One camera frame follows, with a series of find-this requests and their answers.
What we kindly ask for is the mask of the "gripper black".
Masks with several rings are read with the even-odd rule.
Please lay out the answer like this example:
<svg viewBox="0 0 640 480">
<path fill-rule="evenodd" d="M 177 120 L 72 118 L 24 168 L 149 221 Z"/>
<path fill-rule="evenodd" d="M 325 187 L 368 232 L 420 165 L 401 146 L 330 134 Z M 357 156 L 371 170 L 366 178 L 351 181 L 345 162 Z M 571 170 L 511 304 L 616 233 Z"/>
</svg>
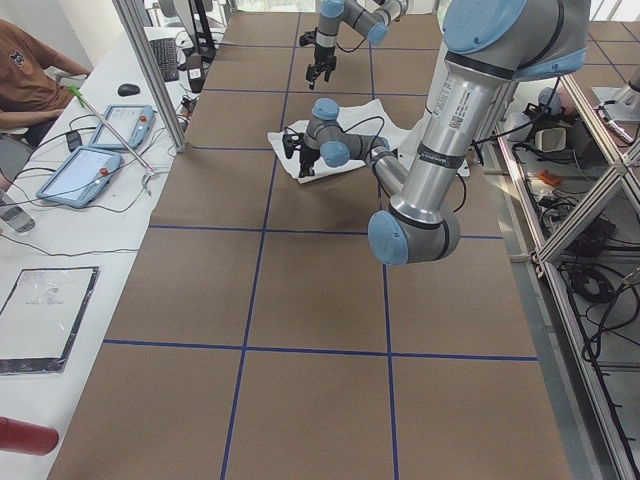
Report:
<svg viewBox="0 0 640 480">
<path fill-rule="evenodd" d="M 299 178 L 314 177 L 314 164 L 320 158 L 320 151 L 302 144 L 299 150 Z"/>
<path fill-rule="evenodd" d="M 336 65 L 335 47 L 316 45 L 314 48 L 314 62 L 308 65 L 306 72 L 306 81 L 309 89 L 315 89 L 318 75 L 324 74 L 324 81 L 329 82 L 332 73 L 336 70 Z"/>
</svg>

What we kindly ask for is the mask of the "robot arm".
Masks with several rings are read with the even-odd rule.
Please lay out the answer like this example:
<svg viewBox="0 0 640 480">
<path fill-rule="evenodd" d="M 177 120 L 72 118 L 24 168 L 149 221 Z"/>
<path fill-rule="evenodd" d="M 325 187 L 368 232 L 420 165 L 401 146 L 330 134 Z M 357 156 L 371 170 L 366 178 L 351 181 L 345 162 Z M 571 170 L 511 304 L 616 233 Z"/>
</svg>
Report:
<svg viewBox="0 0 640 480">
<path fill-rule="evenodd" d="M 304 32 L 299 38 L 301 47 L 314 46 L 314 62 L 308 65 L 305 75 L 311 90 L 315 88 L 321 75 L 328 82 L 336 69 L 335 50 L 342 24 L 351 27 L 369 43 L 379 45 L 388 34 L 390 24 L 404 16 L 409 8 L 409 1 L 403 0 L 376 1 L 376 4 L 377 9 L 368 11 L 352 0 L 320 2 L 317 26 L 313 31 Z"/>
<path fill-rule="evenodd" d="M 303 133 L 284 136 L 285 154 L 298 158 L 301 177 L 318 160 L 364 161 L 389 196 L 368 224 L 376 258 L 386 265 L 442 259 L 460 238 L 444 199 L 497 89 L 579 70 L 589 14 L 586 1 L 454 1 L 442 25 L 446 77 L 409 167 L 380 135 L 346 132 L 330 99 L 314 104 Z"/>
</svg>

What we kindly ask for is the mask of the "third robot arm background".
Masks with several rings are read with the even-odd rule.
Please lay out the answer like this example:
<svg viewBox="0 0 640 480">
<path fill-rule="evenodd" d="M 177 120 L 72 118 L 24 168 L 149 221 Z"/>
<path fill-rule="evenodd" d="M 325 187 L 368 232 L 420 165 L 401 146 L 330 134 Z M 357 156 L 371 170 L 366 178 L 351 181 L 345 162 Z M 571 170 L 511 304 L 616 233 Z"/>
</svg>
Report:
<svg viewBox="0 0 640 480">
<path fill-rule="evenodd" d="M 593 87 L 597 112 L 607 122 L 639 122 L 639 70 L 621 88 Z"/>
</svg>

